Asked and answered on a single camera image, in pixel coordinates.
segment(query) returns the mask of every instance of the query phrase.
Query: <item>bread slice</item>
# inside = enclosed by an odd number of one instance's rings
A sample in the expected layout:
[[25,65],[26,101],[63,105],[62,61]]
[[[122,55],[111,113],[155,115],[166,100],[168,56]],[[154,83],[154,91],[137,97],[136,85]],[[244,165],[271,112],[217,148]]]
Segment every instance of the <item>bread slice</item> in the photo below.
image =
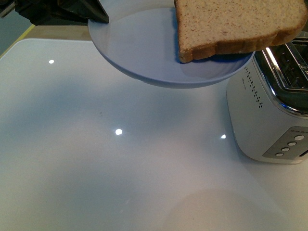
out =
[[182,63],[249,53],[293,40],[308,19],[304,0],[174,0]]

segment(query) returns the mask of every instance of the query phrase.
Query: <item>toaster button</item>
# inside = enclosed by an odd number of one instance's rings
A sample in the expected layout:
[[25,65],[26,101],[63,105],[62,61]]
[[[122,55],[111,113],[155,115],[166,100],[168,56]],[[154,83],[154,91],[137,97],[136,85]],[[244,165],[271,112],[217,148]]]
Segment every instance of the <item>toaster button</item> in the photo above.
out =
[[283,152],[287,152],[289,150],[290,150],[290,148],[281,148],[281,151],[283,151]]
[[294,142],[294,141],[293,141],[293,142],[288,142],[288,145],[289,145],[289,146],[294,146],[294,145],[296,145],[296,144],[297,144],[297,143]]
[[304,135],[299,135],[299,136],[295,136],[295,137],[294,137],[294,140],[296,140],[296,141],[301,141],[301,140],[304,139],[304,138],[305,138]]

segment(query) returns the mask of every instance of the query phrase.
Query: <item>toaster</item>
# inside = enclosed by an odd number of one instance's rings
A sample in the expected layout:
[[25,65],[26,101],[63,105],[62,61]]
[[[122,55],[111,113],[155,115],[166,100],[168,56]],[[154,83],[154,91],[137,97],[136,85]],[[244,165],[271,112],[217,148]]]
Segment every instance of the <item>toaster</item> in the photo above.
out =
[[257,51],[226,86],[233,133],[252,159],[298,164],[308,158],[308,36]]

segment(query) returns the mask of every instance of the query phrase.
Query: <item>plate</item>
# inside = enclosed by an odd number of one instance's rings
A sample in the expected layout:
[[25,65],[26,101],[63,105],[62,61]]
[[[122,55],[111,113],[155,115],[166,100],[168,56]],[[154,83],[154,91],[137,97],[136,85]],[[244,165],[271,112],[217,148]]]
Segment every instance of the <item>plate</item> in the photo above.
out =
[[214,55],[182,64],[174,7],[125,9],[129,8],[118,9],[108,24],[89,21],[89,32],[109,63],[146,83],[180,89],[212,85],[236,74],[254,55]]

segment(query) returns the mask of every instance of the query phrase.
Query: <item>white countertop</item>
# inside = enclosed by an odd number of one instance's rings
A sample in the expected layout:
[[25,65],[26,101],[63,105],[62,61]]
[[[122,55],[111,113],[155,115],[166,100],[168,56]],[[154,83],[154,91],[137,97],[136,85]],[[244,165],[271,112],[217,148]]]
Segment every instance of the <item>white countertop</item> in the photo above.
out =
[[228,80],[148,85],[91,41],[25,39],[0,69],[1,231],[307,230],[308,161],[241,153]]

